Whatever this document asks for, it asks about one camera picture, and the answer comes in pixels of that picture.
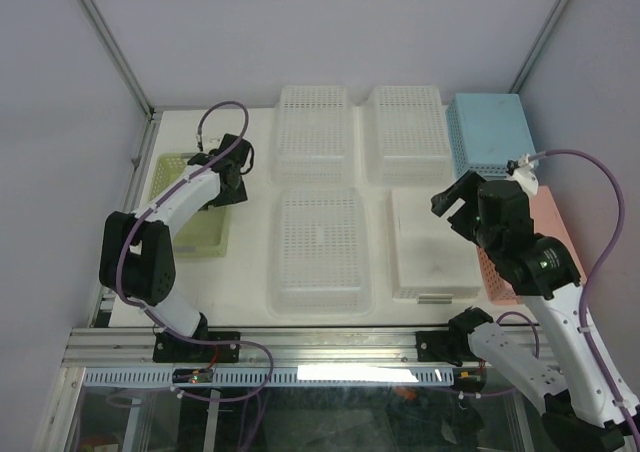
white wall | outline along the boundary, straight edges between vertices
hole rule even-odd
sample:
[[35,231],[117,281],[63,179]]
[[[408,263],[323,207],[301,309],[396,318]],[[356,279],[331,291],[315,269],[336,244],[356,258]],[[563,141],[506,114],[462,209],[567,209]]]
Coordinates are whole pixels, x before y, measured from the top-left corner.
[[155,106],[286,84],[505,92],[555,0],[95,0]]
[[75,0],[0,0],[0,449],[31,450],[142,114]]
[[[623,237],[591,300],[626,380],[640,393],[640,1],[575,0],[522,99],[536,147],[569,147],[607,164],[625,191]],[[555,157],[541,167],[587,270],[606,245],[615,198],[588,162]]]

glass panel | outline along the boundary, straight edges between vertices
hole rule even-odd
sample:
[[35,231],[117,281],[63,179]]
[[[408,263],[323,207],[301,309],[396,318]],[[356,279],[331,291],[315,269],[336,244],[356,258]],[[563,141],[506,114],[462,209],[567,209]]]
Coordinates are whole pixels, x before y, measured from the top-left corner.
[[[487,390],[507,387],[492,369]],[[250,389],[189,389],[238,397]],[[67,450],[524,451],[555,450],[519,394],[465,399],[443,388],[270,387],[260,399],[210,404],[169,390],[85,387]]]

white plastic basket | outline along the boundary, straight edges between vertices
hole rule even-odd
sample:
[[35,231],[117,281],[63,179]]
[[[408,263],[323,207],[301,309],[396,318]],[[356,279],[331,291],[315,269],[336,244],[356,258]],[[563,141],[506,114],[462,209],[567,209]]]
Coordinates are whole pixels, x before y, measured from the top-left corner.
[[378,86],[364,107],[367,177],[375,185],[441,185],[452,158],[440,92],[428,86]]
[[274,181],[351,185],[352,116],[346,87],[284,87],[275,125]]
[[371,310],[366,224],[355,189],[286,190],[272,240],[274,314]]

black mounting bracket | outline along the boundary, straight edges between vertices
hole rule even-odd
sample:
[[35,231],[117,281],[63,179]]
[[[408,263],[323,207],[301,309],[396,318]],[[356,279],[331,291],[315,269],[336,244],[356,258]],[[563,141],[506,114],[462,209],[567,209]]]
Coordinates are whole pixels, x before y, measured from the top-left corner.
[[[240,340],[240,332],[207,331],[206,337],[198,337],[202,340]],[[173,336],[162,333],[156,335],[156,343],[153,348],[153,362],[157,364],[203,364],[210,362],[216,354],[214,347],[206,345],[193,345]],[[240,355],[240,346],[219,345],[218,364],[237,364]]]
[[418,362],[447,362],[462,367],[463,362],[479,359],[471,353],[466,341],[450,330],[430,330],[416,332]]

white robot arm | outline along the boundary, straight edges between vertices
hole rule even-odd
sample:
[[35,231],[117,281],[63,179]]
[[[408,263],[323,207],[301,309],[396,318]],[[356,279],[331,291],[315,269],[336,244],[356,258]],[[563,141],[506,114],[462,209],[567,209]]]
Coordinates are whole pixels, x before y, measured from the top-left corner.
[[566,247],[535,234],[529,197],[537,179],[528,160],[510,163],[507,180],[485,181],[467,172],[432,199],[442,216],[458,199],[465,203],[448,218],[462,237],[481,247],[499,275],[514,288],[545,331],[561,372],[550,369],[508,340],[498,324],[473,308],[449,321],[462,348],[491,363],[542,415],[561,450],[613,451],[630,431],[621,407],[638,423],[638,397],[616,369],[590,314],[588,331],[613,375],[623,402],[617,403],[583,336],[579,321],[580,276]]
[[244,139],[223,160],[194,176],[194,172],[236,139],[226,134],[219,149],[193,156],[184,173],[160,193],[156,201],[130,214],[114,212],[105,223],[99,277],[104,286],[115,290],[117,264],[125,238],[134,223],[148,214],[136,233],[135,248],[130,248],[124,262],[123,291],[128,299],[144,303],[163,324],[185,337],[194,337],[196,331],[206,329],[207,321],[178,290],[171,244],[184,224],[203,207],[247,200],[241,168],[253,149]]

